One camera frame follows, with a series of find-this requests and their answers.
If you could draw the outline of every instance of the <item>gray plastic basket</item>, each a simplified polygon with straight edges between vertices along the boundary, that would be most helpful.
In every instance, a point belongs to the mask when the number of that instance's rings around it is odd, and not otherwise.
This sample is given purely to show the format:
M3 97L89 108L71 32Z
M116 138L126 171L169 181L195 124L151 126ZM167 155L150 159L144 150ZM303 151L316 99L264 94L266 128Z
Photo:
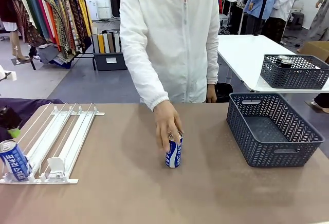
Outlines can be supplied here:
M278 54L264 55L261 77L272 88L322 89L329 78L329 65L312 55L288 55L293 61L291 68L278 67Z
M304 166L324 141L280 94L230 94L226 120L253 167Z

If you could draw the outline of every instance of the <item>shelf pusher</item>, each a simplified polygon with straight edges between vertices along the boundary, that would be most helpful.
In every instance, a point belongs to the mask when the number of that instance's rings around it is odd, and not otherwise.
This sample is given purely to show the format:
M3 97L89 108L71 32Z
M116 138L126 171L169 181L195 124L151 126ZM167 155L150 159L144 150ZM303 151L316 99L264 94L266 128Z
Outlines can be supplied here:
M47 110L49 105L50 104L48 104L44 108L44 110L37 117L35 122L30 126L30 128L26 131L26 133L17 142L18 144L25 137L25 135L29 133L29 131L36 124L38 119ZM78 183L78 179L69 178L74 168L74 164L78 158L78 155L80 153L84 140L88 134L90 126L92 125L94 117L96 115L105 115L105 113L98 112L97 107L93 103L89 106L87 111L83 111L82 107L79 106L77 112L74 111L74 108L77 105L77 103L74 104L73 107L70 106L68 110L64 110L64 107L66 105L68 104L67 103L64 104L60 110L56 106L54 107L53 111L48 116L46 121L41 125L39 130L36 132L36 134L33 136L31 141L23 150L24 153L25 150L27 150L29 145L32 143L32 141L34 141L34 138L37 136L37 134L45 126L47 121L51 118L49 124L46 126L46 128L43 130L41 135L37 138L32 148L26 154L29 164L32 167L32 171L28 176L28 181L14 182L13 180L11 180L11 176L8 173L6 173L3 176L3 178L0 180L0 183L5 183L5 184L76 184ZM56 142L59 134L61 133L63 127L67 123L70 116L75 116L75 117L71 121L69 128L67 129L65 135L63 136L63 139L58 145L53 156L47 159L48 166L46 170L43 173L41 173L42 162L45 160L49 151L53 147L54 143ZM60 149L62 143L64 142L66 135L68 134L71 126L73 126L73 129L68 135L60 154L58 156L55 156L58 150ZM50 168L51 170L49 175L46 174L48 168ZM39 179L35 178L37 172L39 172Z

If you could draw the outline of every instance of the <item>beige table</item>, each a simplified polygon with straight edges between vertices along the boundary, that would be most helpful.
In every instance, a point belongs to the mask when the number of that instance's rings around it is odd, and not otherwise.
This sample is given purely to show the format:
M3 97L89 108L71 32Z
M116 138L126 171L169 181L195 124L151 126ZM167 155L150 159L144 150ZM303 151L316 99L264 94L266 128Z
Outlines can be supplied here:
M324 154L317 150L302 168L249 167L226 123L227 104L176 105L185 129L176 169L167 168L158 153L153 114L145 106L97 106L106 114L95 118L80 152L71 175L79 183L0 185L1 224L329 220Z

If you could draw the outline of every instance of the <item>white hooded jacket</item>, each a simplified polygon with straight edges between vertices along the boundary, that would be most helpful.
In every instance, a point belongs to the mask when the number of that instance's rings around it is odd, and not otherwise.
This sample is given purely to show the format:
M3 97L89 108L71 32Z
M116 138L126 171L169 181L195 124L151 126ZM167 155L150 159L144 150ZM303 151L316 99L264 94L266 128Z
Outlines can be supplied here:
M125 63L143 102L204 102L218 75L218 0L121 0Z

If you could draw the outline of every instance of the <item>basket hole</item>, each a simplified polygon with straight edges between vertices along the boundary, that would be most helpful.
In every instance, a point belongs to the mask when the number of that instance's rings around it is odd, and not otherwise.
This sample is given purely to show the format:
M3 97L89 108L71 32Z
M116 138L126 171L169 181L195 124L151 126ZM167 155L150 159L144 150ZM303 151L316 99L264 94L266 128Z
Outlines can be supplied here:
M279 148L274 151L276 154L295 154L300 151L300 148Z
M260 104L261 100L243 100L242 104Z

